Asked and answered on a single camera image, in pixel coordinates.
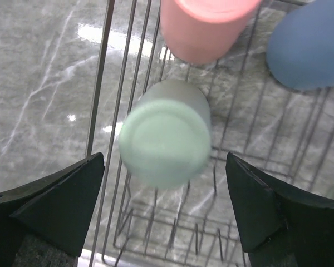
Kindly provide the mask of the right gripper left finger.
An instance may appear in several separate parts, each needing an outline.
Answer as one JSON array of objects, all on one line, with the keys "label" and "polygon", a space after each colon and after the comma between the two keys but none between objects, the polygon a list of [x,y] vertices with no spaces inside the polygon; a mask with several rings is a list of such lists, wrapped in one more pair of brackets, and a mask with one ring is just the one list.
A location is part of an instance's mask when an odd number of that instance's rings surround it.
[{"label": "right gripper left finger", "polygon": [[0,266],[74,266],[104,174],[95,153],[61,171],[0,192]]}]

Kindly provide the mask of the blue plastic cup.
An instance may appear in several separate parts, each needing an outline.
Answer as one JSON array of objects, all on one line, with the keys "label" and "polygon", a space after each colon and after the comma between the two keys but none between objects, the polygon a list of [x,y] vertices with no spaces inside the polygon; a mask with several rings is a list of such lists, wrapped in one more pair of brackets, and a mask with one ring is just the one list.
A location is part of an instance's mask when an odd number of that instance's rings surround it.
[{"label": "blue plastic cup", "polygon": [[313,1],[287,14],[270,35],[266,61],[286,87],[334,86],[334,1]]}]

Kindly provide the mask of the green cup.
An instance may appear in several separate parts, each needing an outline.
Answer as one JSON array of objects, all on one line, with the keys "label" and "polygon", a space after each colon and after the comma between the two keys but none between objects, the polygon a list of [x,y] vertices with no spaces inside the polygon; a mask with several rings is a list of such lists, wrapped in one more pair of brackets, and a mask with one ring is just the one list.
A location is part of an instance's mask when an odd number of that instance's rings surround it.
[{"label": "green cup", "polygon": [[119,133],[129,173],[148,186],[172,189],[203,172],[212,150],[211,111],[202,91],[182,80],[151,86]]}]

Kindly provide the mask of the pink plastic cup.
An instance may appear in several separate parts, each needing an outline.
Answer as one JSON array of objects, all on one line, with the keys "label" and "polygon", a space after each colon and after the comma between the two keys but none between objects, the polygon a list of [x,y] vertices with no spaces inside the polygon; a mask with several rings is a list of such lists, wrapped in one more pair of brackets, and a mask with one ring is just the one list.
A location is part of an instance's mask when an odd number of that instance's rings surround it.
[{"label": "pink plastic cup", "polygon": [[259,7],[259,0],[162,0],[161,34],[171,53],[188,63],[224,56]]}]

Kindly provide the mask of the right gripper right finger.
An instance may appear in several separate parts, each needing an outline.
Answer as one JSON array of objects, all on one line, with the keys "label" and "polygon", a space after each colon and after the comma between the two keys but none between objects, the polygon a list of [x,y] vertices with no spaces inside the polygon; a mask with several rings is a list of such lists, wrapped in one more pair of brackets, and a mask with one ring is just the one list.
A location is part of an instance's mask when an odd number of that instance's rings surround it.
[{"label": "right gripper right finger", "polygon": [[334,266],[334,200],[281,181],[231,152],[225,170],[251,266]]}]

